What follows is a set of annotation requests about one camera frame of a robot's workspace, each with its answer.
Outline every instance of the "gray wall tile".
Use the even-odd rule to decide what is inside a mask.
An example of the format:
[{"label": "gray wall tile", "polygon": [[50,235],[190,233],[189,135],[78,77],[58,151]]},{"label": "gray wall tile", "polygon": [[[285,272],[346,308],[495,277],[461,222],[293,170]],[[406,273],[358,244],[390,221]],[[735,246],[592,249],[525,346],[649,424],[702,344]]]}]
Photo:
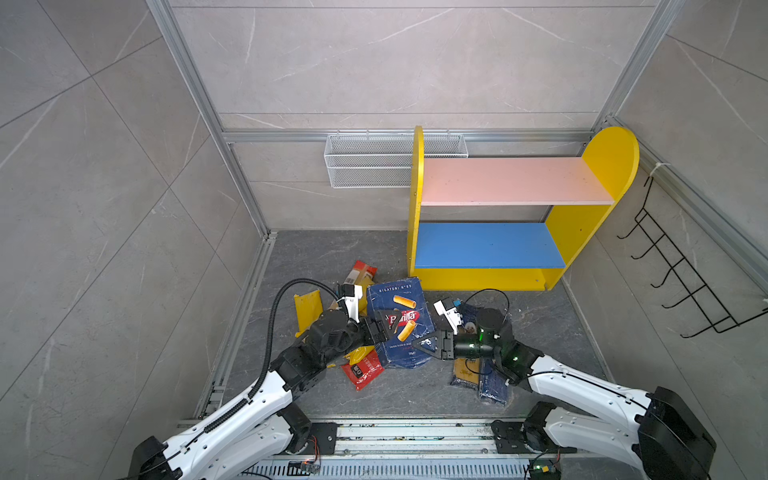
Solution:
[{"label": "gray wall tile", "polygon": [[0,129],[0,395],[166,189],[87,80]]},{"label": "gray wall tile", "polygon": [[160,37],[144,0],[40,0],[93,74]]},{"label": "gray wall tile", "polygon": [[329,183],[323,142],[235,144],[237,159],[251,181]]},{"label": "gray wall tile", "polygon": [[350,115],[598,111],[652,10],[174,13],[219,111]]},{"label": "gray wall tile", "polygon": [[0,3],[0,125],[88,76],[37,2]]},{"label": "gray wall tile", "polygon": [[221,114],[224,128],[586,128],[597,112],[514,114]]},{"label": "gray wall tile", "polygon": [[768,81],[665,38],[619,112],[768,251]]},{"label": "gray wall tile", "polygon": [[[569,0],[170,0],[174,7],[571,7]],[[584,7],[638,7],[656,5],[655,0],[581,0]]]},{"label": "gray wall tile", "polygon": [[[768,386],[754,379],[761,375],[768,353],[754,339],[768,335],[768,316],[722,334],[708,332],[691,339],[680,337],[704,328],[707,321],[691,300],[671,310],[661,307],[682,299],[684,289],[674,276],[661,288],[650,285],[664,278],[666,263],[655,251],[642,260],[631,259],[631,255],[637,256],[650,246],[650,241],[639,230],[626,240],[616,238],[625,235],[634,225],[632,218],[639,211],[645,194],[642,187],[645,177],[644,173],[638,174],[630,190],[631,197],[622,200],[600,228],[598,238],[717,428],[723,446],[730,450],[747,478],[764,477],[768,475],[768,468],[760,452],[765,434],[761,428],[755,428],[754,422],[755,418],[760,418],[758,423],[768,419],[768,406],[763,401],[768,397]],[[765,307],[765,294],[658,186],[650,192],[647,209],[737,319],[746,319]],[[660,244],[668,258],[679,258],[670,246]],[[691,287],[700,285],[700,280],[694,279],[690,272],[684,279],[688,279]],[[702,292],[697,294],[697,300],[713,319],[725,316],[711,295]]]},{"label": "gray wall tile", "polygon": [[688,0],[670,35],[762,78],[768,78],[768,3]]},{"label": "gray wall tile", "polygon": [[224,262],[237,284],[242,286],[253,262],[253,255],[261,244],[261,237],[245,204],[240,202],[235,214],[221,238],[216,253]]},{"label": "gray wall tile", "polygon": [[208,131],[163,40],[94,76],[169,184]]},{"label": "gray wall tile", "polygon": [[615,381],[651,392],[657,386],[675,391],[717,442],[712,478],[745,478],[624,278],[593,238],[563,281]]},{"label": "gray wall tile", "polygon": [[[323,159],[324,148],[322,142],[235,144],[237,158],[251,180],[270,228],[407,228],[407,189],[333,189]],[[470,142],[467,148],[473,156],[576,155],[581,143]],[[336,209],[348,209],[357,203],[359,214],[336,214]],[[422,210],[422,218],[426,221],[539,221],[546,209],[546,206],[430,207]]]},{"label": "gray wall tile", "polygon": [[213,254],[168,191],[0,401],[1,477],[98,477]]},{"label": "gray wall tile", "polygon": [[407,188],[331,188],[328,181],[250,182],[250,187],[267,225],[276,230],[408,228]]},{"label": "gray wall tile", "polygon": [[102,479],[125,476],[136,445],[150,435],[162,442],[175,434],[180,419],[193,418],[239,292],[214,255],[128,417]]},{"label": "gray wall tile", "polygon": [[240,203],[230,172],[210,138],[170,186],[216,248]]}]

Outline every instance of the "pink shelf board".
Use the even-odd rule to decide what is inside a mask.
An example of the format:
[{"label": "pink shelf board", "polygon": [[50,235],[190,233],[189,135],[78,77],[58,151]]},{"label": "pink shelf board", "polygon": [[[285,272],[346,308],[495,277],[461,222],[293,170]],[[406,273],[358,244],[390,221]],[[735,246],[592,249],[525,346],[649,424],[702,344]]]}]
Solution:
[{"label": "pink shelf board", "polygon": [[580,157],[424,159],[424,206],[613,202]]}]

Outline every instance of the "blue shelf board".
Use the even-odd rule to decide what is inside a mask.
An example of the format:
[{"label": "blue shelf board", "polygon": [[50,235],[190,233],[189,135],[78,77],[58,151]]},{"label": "blue shelf board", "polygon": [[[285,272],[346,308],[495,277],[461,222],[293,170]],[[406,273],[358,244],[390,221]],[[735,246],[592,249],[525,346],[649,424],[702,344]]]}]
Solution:
[{"label": "blue shelf board", "polygon": [[416,268],[564,268],[544,223],[421,223]]}]

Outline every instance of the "red pasta package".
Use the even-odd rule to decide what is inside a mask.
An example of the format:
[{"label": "red pasta package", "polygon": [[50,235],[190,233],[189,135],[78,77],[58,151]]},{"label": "red pasta package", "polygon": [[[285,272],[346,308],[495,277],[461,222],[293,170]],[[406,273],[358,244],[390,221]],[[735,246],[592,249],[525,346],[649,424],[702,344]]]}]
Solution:
[{"label": "red pasta package", "polygon": [[352,383],[355,384],[355,389],[358,392],[384,371],[384,367],[382,367],[379,361],[379,355],[376,354],[375,350],[371,350],[371,353],[366,355],[366,358],[360,360],[355,365],[342,365],[341,368],[349,379],[352,380]]}]

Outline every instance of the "barilla logo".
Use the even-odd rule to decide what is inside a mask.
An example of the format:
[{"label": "barilla logo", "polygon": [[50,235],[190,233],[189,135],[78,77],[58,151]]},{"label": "barilla logo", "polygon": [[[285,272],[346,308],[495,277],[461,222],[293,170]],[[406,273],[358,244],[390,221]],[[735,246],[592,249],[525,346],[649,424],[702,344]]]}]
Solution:
[{"label": "barilla logo", "polygon": [[397,321],[397,315],[387,315],[386,321],[389,323],[389,328],[392,328],[392,325]]},{"label": "barilla logo", "polygon": [[416,310],[406,310],[402,313],[402,316],[400,317],[400,323],[398,323],[398,326],[404,326],[408,323],[409,320],[413,320],[414,322],[419,319],[419,312]]}]

